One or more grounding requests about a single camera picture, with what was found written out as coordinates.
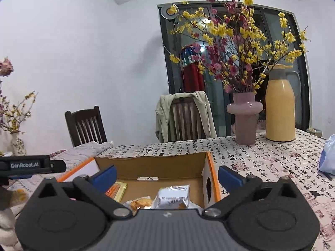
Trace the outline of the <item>dark wooden chair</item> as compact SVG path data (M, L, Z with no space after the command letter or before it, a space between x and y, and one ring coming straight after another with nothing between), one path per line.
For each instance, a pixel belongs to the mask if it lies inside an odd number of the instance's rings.
M107 142L99 106L76 112L66 111L65 120L73 147L89 142Z

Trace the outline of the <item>calligraphy tablecloth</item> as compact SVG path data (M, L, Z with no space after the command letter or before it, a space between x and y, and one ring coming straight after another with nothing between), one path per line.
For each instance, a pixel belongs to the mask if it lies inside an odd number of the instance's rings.
M320 234L313 250L334 250L334 176L318 171L325 139L297 130L295 140L272 142L264 132L254 145L240 146L234 137L157 143L146 146L117 146L102 152L102 157L170 156L208 151L214 166L227 165L239 174L254 174L264 181L290 177L299 188L320 222Z

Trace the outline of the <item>yellow and red flower branches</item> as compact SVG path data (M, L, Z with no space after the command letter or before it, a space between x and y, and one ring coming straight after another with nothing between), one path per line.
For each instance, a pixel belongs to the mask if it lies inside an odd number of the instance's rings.
M263 84L270 66L284 60L293 64L307 52L306 31L291 32L284 12L278 14L281 37L269 42L254 20L254 0L206 0L222 6L225 14L203 7L192 7L183 0L186 10L177 15L171 30L193 40L200 49L200 73L208 72L221 81L226 93L253 92Z

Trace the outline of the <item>blue white plastic bag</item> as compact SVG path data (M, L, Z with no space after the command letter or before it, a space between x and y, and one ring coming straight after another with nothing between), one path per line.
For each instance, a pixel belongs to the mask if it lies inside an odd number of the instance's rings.
M335 175L335 134L332 134L325 142L321 152L318 170L323 173Z

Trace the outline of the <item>pink glass vase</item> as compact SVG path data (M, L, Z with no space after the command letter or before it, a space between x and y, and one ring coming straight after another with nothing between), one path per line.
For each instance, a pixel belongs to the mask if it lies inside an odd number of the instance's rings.
M261 102L255 100L253 92L233 94L233 103L227 105L227 112L235 116L236 142L253 145L256 140L258 115L263 110Z

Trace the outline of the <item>patterned folded cloth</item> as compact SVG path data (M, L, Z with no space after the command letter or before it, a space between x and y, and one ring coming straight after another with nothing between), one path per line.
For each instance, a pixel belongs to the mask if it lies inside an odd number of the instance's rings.
M52 176L62 181L71 181L80 174L92 176L100 171L95 157L110 148L113 148L113 142L102 144L89 142L65 151L56 152L50 158L64 161L66 171L64 173L55 173ZM36 174L31 178L17 180L9 185L9 189L24 189L29 195L32 195L45 177L46 175L44 174Z

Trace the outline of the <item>floral ceramic vase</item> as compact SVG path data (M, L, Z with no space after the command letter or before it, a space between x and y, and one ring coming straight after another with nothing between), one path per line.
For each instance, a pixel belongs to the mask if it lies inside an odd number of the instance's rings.
M11 134L11 148L14 156L26 156L27 151L19 133Z

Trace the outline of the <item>red blue hanging garment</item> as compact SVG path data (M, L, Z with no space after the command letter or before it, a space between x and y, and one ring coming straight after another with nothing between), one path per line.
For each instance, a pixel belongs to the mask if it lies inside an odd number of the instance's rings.
M204 77L200 73L198 60L200 49L194 45L182 48L179 58L185 92L205 91Z

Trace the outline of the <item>wooden chair with jacket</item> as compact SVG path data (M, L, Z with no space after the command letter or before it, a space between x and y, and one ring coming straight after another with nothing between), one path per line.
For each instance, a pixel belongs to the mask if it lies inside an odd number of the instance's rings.
M206 135L200 113L192 97L173 100L168 124L168 141L190 141L204 139Z

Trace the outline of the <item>yellow twig branches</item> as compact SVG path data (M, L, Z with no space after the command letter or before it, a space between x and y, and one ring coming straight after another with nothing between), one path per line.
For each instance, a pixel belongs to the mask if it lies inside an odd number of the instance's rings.
M21 124L31 117L37 95L38 93L32 91L16 103L11 103L7 96L1 95L1 130L10 134L23 133Z

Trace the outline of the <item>beige jacket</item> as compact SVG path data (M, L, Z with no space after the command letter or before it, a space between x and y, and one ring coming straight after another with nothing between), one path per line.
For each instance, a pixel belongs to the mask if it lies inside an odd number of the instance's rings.
M200 121L204 129L206 138L217 138L214 120L212 117L211 106L208 97L204 91L183 92L169 95L162 95L156 106L156 136L160 142L168 140L169 114L174 100L180 98L194 101L197 111L199 112Z

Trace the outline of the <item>white grey snack packet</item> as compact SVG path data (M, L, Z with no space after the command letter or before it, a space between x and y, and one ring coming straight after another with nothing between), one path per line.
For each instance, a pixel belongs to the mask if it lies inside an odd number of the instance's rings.
M160 188L153 200L151 209L155 210L179 210L201 209L200 206L190 200L189 185L175 185Z

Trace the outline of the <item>orange gold snack packet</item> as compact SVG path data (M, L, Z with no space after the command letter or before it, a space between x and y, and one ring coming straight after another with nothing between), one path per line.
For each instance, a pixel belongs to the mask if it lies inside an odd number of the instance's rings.
M127 183L117 181L115 184L113 184L112 187L108 189L107 192L105 192L105 194L106 196L112 198L114 201L121 202L127 189L127 186L128 186Z

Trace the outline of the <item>yellow thermos jug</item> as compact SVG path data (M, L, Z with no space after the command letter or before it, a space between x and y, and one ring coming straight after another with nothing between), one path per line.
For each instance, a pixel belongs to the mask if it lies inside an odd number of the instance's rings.
M291 83L287 76L299 75L289 71L291 65L271 65L267 83L266 138L274 142L290 142L295 139L295 99Z

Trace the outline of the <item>red orange cardboard box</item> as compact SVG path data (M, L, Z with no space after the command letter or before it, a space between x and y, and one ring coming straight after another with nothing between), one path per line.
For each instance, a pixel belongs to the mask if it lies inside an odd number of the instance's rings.
M218 176L209 152L126 158L98 156L84 161L58 181L71 181L81 174L92 175L111 165L115 166L117 177L109 177L108 186L116 181L127 184L122 203L144 196L154 198L160 188L187 184L190 200L202 208L221 200Z

